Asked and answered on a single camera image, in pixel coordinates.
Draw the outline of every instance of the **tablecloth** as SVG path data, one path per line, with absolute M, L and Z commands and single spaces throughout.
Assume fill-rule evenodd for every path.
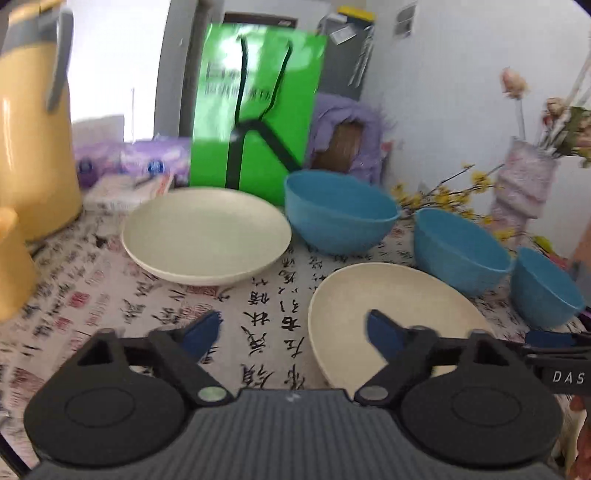
M 35 258 L 37 290 L 0 325 L 0 401 L 13 418 L 2 427 L 30 465 L 36 463 L 22 426 L 24 407 L 59 366 L 98 329 L 143 336 L 221 313 L 220 338 L 201 364 L 237 392 L 251 388 L 324 388 L 308 338 L 307 309 L 332 272 L 359 262 L 414 265 L 413 225 L 398 222 L 365 255 L 327 256 L 294 235 L 272 267 L 232 287 L 192 287 L 160 280 L 136 265 L 119 239 L 123 214 L 83 213 L 47 241 Z M 496 336 L 523 340 L 528 328 L 507 301 L 507 285 L 474 299 Z M 573 319 L 563 330 L 579 331 Z M 13 478 L 0 468 L 0 478 Z

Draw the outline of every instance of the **gray handle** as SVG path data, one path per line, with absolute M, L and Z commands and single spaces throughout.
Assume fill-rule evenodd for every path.
M 59 27 L 56 62 L 53 66 L 53 79 L 46 100 L 46 109 L 49 113 L 54 111 L 60 103 L 61 93 L 66 84 L 74 34 L 74 15 L 71 10 L 67 8 L 59 10 L 57 19 L 53 19 L 53 27 L 55 27 L 56 20 Z

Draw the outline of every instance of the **purple packaging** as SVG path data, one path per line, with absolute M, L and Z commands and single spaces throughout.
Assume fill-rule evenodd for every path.
M 121 173 L 121 142 L 100 142 L 74 148 L 78 183 L 82 190 L 91 188 L 104 175 Z
M 135 178 L 171 173 L 177 186 L 189 184 L 190 138 L 155 138 L 127 144 L 121 152 L 121 171 Z

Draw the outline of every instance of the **vase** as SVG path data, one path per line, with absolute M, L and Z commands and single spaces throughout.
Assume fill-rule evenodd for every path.
M 545 151 L 513 138 L 495 183 L 489 230 L 512 229 L 506 245 L 519 246 L 530 219 L 539 218 L 544 209 L 558 162 Z

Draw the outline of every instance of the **cream plate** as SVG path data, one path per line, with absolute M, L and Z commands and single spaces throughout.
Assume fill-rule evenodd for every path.
M 310 343 L 331 386 L 351 397 L 386 362 L 367 340 L 367 312 L 378 309 L 404 327 L 424 325 L 441 336 L 465 338 L 490 330 L 462 294 L 424 272 L 366 263 L 336 271 L 314 293 L 308 310 Z M 450 371 L 440 367 L 438 373 Z
M 134 210 L 121 239 L 129 256 L 157 277 L 187 285 L 227 285 L 277 260 L 290 244 L 291 227 L 259 197 L 194 188 Z

